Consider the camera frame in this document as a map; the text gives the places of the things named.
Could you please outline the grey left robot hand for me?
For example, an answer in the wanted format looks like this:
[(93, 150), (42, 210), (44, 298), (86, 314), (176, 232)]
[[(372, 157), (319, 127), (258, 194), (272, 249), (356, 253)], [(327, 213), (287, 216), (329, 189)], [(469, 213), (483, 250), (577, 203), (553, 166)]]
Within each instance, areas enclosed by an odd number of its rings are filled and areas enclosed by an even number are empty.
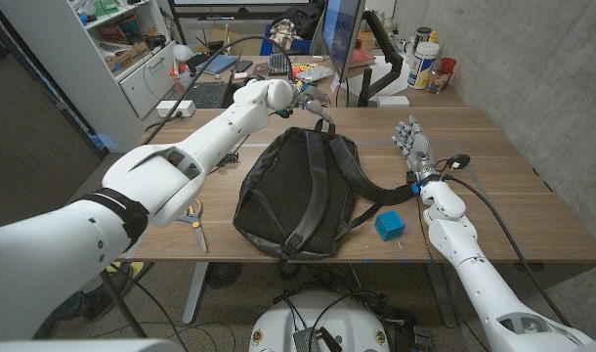
[(333, 118), (325, 110), (330, 103), (327, 95), (319, 88), (308, 83), (292, 84), (292, 108), (302, 108), (313, 114), (320, 116), (324, 121), (333, 124)]

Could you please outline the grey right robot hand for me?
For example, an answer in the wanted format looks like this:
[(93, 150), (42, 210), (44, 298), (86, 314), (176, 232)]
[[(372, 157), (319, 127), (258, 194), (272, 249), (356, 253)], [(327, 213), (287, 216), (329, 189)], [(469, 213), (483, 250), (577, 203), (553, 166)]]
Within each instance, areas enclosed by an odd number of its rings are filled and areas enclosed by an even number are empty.
[(416, 117), (412, 114), (408, 123), (400, 121), (395, 130), (391, 140), (402, 152), (408, 171), (420, 183), (435, 179), (439, 172), (433, 150)]

